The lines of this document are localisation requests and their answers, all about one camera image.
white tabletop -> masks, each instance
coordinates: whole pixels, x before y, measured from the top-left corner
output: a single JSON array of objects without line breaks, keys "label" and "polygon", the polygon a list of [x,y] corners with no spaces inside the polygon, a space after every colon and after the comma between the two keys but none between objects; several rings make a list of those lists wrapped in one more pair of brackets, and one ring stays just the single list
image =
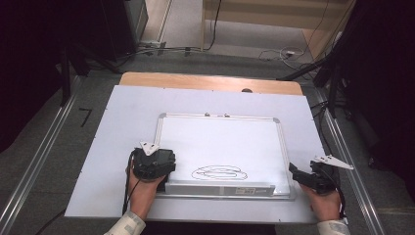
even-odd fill
[{"label": "white tabletop", "polygon": [[[116,86],[69,201],[66,216],[121,217],[125,168],[140,141],[155,140],[162,113],[273,117],[281,121],[290,162],[310,172],[324,156],[304,96]],[[293,201],[155,199],[148,220],[209,222],[315,222],[295,182]]]}]

small whiteboard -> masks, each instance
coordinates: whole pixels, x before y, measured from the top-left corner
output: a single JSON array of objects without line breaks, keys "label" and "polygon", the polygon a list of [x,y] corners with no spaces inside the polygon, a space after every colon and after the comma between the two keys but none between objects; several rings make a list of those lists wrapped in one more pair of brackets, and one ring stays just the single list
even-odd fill
[{"label": "small whiteboard", "polygon": [[167,195],[295,197],[277,118],[162,114],[155,142],[176,156]]}]

white plastic part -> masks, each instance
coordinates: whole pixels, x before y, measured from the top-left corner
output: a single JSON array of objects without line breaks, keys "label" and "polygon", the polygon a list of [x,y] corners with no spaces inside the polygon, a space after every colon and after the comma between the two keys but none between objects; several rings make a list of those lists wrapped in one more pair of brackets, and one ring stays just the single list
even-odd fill
[{"label": "white plastic part", "polygon": [[314,159],[326,165],[334,165],[334,166],[341,167],[341,168],[354,169],[353,165],[346,164],[331,155],[325,156],[325,157],[315,157]]},{"label": "white plastic part", "polygon": [[141,148],[143,148],[143,151],[147,156],[151,156],[160,147],[157,144],[153,144],[149,142],[140,142],[140,144],[141,144]]}]

shirt cuff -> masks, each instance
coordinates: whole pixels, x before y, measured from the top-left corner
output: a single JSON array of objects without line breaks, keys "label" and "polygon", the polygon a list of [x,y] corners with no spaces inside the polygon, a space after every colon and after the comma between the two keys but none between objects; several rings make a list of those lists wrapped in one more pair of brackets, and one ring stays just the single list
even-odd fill
[{"label": "shirt cuff", "polygon": [[138,235],[146,223],[137,214],[127,211],[105,235]]},{"label": "shirt cuff", "polygon": [[327,220],[317,223],[320,235],[350,235],[342,220]]}]

human hand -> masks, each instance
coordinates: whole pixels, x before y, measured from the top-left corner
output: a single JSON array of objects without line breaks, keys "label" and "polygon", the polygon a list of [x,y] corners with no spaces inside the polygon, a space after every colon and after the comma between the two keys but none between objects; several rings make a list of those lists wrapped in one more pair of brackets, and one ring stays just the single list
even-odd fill
[{"label": "human hand", "polygon": [[311,188],[300,184],[302,191],[310,200],[311,210],[315,213],[320,222],[340,219],[340,205],[342,203],[337,191],[327,195],[319,195]]},{"label": "human hand", "polygon": [[156,197],[157,186],[163,179],[164,176],[153,181],[140,180],[140,182],[138,182],[139,179],[134,175],[132,168],[129,170],[128,195],[131,195],[131,212],[137,214],[143,220],[147,218],[147,214],[149,213],[150,207]]}]

